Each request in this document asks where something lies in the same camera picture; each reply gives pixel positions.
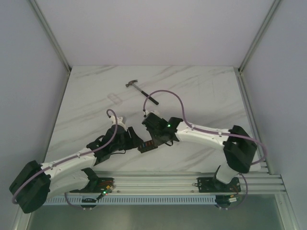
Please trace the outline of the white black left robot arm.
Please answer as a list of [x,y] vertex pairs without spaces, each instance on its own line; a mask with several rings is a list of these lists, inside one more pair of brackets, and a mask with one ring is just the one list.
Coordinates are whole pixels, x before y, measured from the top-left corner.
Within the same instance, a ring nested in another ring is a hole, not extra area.
[[78,152],[56,161],[28,162],[9,187],[13,203],[28,214],[63,193],[94,192],[99,178],[93,167],[118,151],[125,153],[143,143],[132,127],[125,126],[122,117],[111,115],[109,119],[111,128]]

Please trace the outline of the clear plastic fuse box cover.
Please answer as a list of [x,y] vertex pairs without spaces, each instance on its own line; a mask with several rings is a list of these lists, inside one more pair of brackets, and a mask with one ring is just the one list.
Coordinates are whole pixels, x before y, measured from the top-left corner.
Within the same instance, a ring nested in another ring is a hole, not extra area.
[[121,105],[123,103],[122,99],[114,93],[108,94],[107,98],[115,105]]

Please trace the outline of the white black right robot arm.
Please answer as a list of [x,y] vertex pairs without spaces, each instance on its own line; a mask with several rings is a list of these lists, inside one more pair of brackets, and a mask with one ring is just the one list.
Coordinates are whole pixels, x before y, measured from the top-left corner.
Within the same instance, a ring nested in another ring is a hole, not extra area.
[[149,151],[166,144],[191,142],[223,151],[225,162],[218,166],[213,178],[201,183],[207,191],[227,192],[235,183],[237,175],[248,173],[252,165],[257,145],[240,126],[227,129],[212,129],[203,126],[188,125],[184,119],[171,117],[168,121],[150,112],[142,121],[153,143],[145,142],[138,150]]

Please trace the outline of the black fuse box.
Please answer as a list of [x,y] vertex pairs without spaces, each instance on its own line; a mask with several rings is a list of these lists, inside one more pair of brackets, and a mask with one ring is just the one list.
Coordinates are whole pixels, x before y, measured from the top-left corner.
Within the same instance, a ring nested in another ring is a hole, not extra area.
[[146,141],[146,142],[143,142],[138,148],[137,150],[140,152],[140,153],[145,153],[145,152],[148,152],[148,151],[152,151],[154,149],[157,149],[158,146],[154,143],[153,140],[149,140],[149,141]]

